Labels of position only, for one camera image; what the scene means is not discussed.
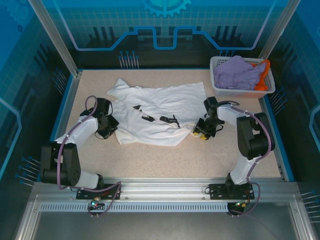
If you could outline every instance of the vent slot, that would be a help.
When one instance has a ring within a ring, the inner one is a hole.
[[[104,206],[92,212],[103,212]],[[88,211],[88,202],[54,203],[42,202],[40,212],[73,212],[83,213]],[[115,202],[109,209],[112,213],[226,213],[226,202]]]

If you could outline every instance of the purple cloth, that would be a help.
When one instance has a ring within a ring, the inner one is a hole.
[[[266,63],[253,67],[241,56],[234,56],[213,70],[214,85],[219,89],[254,90]]]

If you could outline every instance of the robotic arm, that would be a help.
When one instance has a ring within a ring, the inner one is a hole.
[[[224,186],[213,189],[217,196],[223,196],[224,199],[239,199],[245,191],[251,191],[252,186],[248,183],[248,176],[251,174],[257,159],[263,156],[271,144],[271,150],[275,148],[275,141],[271,134],[271,128],[267,115],[263,112],[251,113],[241,111],[233,107],[234,102],[222,101],[218,102],[215,97],[209,97],[204,101],[204,106],[208,117],[204,120],[199,119],[193,133],[203,134],[205,140],[215,137],[218,126],[225,122],[237,128],[238,149],[240,151],[239,160],[227,178]],[[257,118],[267,130],[270,136],[270,143],[263,127],[257,123]]]
[[[98,133],[102,138],[109,138],[116,130],[118,121],[109,114],[112,105],[104,98],[97,98],[96,109],[90,108],[80,114],[77,124],[54,142],[42,146],[40,179],[43,183],[57,184],[59,150],[60,184],[70,187],[101,189],[104,182],[99,174],[81,170],[78,148],[85,143],[89,136]]]

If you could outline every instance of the laundry basket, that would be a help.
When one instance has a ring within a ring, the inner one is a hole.
[[[264,84],[268,87],[267,91],[255,91],[255,90],[240,90],[240,89],[224,89],[218,88],[215,85],[214,69],[215,67],[223,64],[231,57],[229,56],[214,56],[210,59],[210,77],[211,83],[216,97],[243,97],[243,98],[262,98],[266,94],[272,94],[275,92],[275,79],[272,75],[271,69],[267,76],[264,78]],[[263,61],[261,58],[243,58],[247,63],[259,64]]]

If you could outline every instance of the speckled tabletop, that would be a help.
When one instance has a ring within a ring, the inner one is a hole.
[[[186,70],[84,70],[76,92],[68,121],[69,130],[85,109],[89,95],[112,99],[108,89],[118,78],[130,86],[162,88],[203,82],[207,97],[214,96],[210,71]],[[218,101],[234,100],[240,108],[252,113],[261,112],[257,99],[219,97]],[[226,177],[236,166],[240,152],[236,128],[226,123],[215,138],[207,141],[189,135],[175,147],[154,146],[142,143],[120,145],[113,134],[106,140],[94,135],[79,149],[81,168],[104,177],[124,178],[209,178]],[[254,177],[280,177],[273,152],[254,170]]]

